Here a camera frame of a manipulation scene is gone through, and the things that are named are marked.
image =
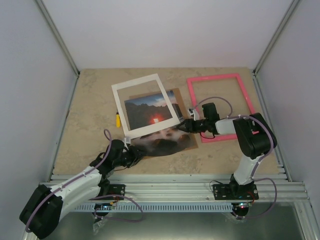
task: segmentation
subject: yellow screwdriver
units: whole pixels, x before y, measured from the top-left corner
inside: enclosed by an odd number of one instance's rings
[[[121,127],[121,121],[120,121],[119,112],[116,112],[116,115],[115,115],[115,124],[116,124],[116,127],[117,127],[117,128],[120,128],[120,127]]]

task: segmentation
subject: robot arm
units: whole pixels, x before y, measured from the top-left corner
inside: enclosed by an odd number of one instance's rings
[[[220,119],[214,103],[203,104],[202,110],[204,119],[199,119],[195,109],[189,109],[193,119],[186,119],[177,128],[188,133],[208,131],[213,136],[236,134],[243,153],[239,167],[231,175],[229,192],[221,192],[215,199],[243,199],[247,192],[256,192],[253,176],[261,161],[277,146],[277,139],[268,124],[260,113]]]
[[[250,116],[220,119],[214,103],[202,105],[205,119],[198,119],[196,110],[191,109],[194,119],[186,119],[177,126],[188,133],[213,135],[236,134],[243,152],[238,169],[231,175],[229,187],[217,185],[220,194],[216,200],[243,199],[247,191],[255,192],[253,175],[261,160],[277,145],[277,140],[260,113]],[[102,152],[78,175],[66,182],[52,186],[39,185],[33,192],[19,219],[30,232],[43,239],[51,234],[59,221],[76,206],[97,196],[104,196],[109,189],[108,178],[116,167],[131,168],[146,154],[135,146],[127,146],[121,140],[112,140],[109,152]]]
[[[47,237],[59,221],[77,206],[108,193],[108,178],[116,167],[131,168],[145,156],[144,152],[135,146],[127,147],[117,139],[111,141],[109,153],[103,161],[104,154],[106,153],[100,153],[86,169],[67,181],[51,188],[39,185],[35,189],[19,217],[30,232],[39,239]]]

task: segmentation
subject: white wall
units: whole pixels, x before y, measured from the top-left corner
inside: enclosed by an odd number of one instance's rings
[[[294,180],[320,223],[320,1],[303,0],[269,55],[260,82]]]
[[[75,76],[32,0],[0,3],[0,239],[45,180]]]
[[[292,0],[44,0],[77,67],[254,68]]]

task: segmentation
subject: red sun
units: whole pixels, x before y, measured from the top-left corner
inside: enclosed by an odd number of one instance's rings
[[[161,114],[154,114],[152,116],[150,116],[149,118],[149,124],[157,124],[157,123],[160,123],[162,121],[164,121],[164,117],[161,115]]]

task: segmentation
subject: beige tile surface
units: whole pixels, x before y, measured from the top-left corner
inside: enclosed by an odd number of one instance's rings
[[[253,106],[261,112],[247,68],[85,69],[76,86],[53,173],[77,174],[86,168],[108,145],[104,128],[111,131],[114,139],[122,139],[123,130],[115,124],[117,107],[111,85],[155,73],[159,74],[166,89],[180,89],[186,108],[191,107],[187,78],[239,73]],[[194,90],[198,101],[210,96],[224,97],[233,105],[235,115],[249,114],[235,79],[196,83]],[[214,102],[220,117],[224,118],[230,111],[228,105],[221,100]],[[237,169],[242,156],[237,140],[201,143],[199,135],[196,139],[199,146],[196,149],[144,159],[135,167],[116,174],[231,174]],[[278,173],[274,154],[262,162],[258,173]]]

